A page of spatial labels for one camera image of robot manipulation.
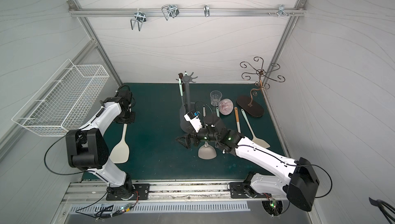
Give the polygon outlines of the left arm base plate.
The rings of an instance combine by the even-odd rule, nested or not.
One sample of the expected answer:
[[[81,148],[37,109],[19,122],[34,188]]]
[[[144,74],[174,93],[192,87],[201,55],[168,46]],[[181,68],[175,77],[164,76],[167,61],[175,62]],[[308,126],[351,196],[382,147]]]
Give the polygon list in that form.
[[[147,200],[149,196],[150,184],[137,183],[131,187],[107,188],[107,201],[129,201],[129,200]]]

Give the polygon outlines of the cream spatula wooden handle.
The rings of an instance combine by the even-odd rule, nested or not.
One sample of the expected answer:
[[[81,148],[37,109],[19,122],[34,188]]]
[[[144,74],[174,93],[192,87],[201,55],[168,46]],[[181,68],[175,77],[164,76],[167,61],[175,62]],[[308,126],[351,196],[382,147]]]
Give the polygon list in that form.
[[[239,133],[241,133],[240,120],[239,120],[239,113],[238,113],[238,108],[237,108],[237,107],[234,108],[234,112],[235,112],[235,119],[236,119],[237,131],[238,131]]]

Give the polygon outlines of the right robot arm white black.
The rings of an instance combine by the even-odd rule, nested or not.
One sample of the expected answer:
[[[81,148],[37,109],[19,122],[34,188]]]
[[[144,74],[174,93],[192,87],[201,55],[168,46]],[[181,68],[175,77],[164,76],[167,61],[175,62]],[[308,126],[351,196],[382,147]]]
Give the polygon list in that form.
[[[242,193],[248,197],[276,194],[306,212],[312,211],[315,200],[320,198],[317,195],[320,180],[314,170],[317,165],[309,160],[279,155],[227,128],[217,114],[201,116],[187,105],[180,109],[180,126],[185,134],[176,141],[186,149],[199,147],[199,158],[212,160],[216,158],[217,150],[221,150],[224,154],[250,161],[275,176],[273,180],[266,180],[259,173],[250,173],[242,186]]]

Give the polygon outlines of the cream spoon wooden handle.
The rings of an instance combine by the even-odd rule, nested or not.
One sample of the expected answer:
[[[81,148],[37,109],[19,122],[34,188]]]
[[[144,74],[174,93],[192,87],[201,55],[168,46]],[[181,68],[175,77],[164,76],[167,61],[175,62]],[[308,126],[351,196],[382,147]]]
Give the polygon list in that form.
[[[130,149],[126,143],[126,133],[128,125],[124,124],[122,129],[121,140],[114,146],[111,151],[110,159],[115,164],[123,164],[129,160]]]

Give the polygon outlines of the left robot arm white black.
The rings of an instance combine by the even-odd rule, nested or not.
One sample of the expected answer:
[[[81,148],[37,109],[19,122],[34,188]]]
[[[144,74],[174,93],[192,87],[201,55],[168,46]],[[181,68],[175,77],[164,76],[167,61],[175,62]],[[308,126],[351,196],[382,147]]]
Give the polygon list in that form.
[[[129,158],[125,150],[116,159],[111,159],[104,134],[112,123],[122,124],[123,128],[134,122],[135,112],[132,107],[135,99],[130,87],[121,85],[113,97],[101,101],[100,110],[84,125],[70,130],[64,136],[68,164],[81,173],[91,173],[105,182],[108,193],[118,200],[129,200],[136,194],[131,176],[122,171],[118,164]]]

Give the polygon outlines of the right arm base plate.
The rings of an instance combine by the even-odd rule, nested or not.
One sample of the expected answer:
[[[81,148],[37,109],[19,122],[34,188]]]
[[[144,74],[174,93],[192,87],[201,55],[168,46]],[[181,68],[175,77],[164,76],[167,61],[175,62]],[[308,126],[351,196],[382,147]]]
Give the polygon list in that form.
[[[255,198],[257,193],[247,184],[242,182],[230,182],[227,185],[232,199]]]

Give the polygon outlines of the steel turner metal handle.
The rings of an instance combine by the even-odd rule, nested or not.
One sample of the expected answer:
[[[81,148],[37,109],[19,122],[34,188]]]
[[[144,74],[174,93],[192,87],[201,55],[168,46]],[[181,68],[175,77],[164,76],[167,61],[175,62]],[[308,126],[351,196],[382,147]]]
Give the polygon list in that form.
[[[206,105],[203,105],[203,122],[204,122],[204,126],[203,128],[200,129],[200,131],[208,131],[209,125],[207,124],[207,122],[205,121],[206,118]],[[198,157],[204,160],[212,160],[214,158],[216,158],[217,156],[217,152],[215,150],[215,148],[211,145],[209,145],[208,142],[205,142],[198,151]]]

